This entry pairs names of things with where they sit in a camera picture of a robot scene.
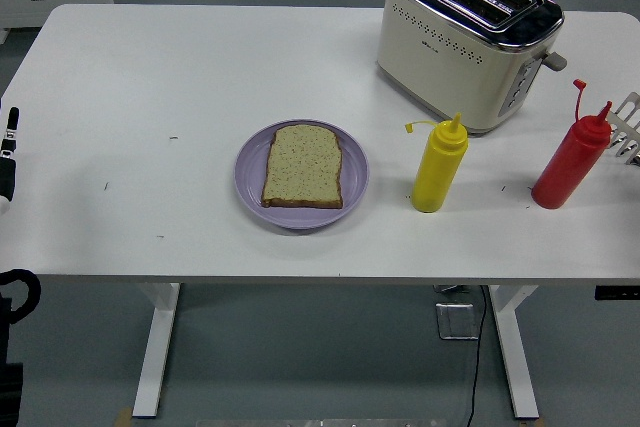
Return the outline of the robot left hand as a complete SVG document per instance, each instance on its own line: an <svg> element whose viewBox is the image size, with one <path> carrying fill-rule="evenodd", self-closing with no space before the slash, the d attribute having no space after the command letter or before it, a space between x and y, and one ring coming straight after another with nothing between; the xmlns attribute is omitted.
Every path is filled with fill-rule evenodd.
<svg viewBox="0 0 640 427"><path fill-rule="evenodd" d="M16 161L13 155L17 146L19 116L19 108L12 107L9 111L5 134L1 140L1 215L8 212L15 191Z"/></svg>

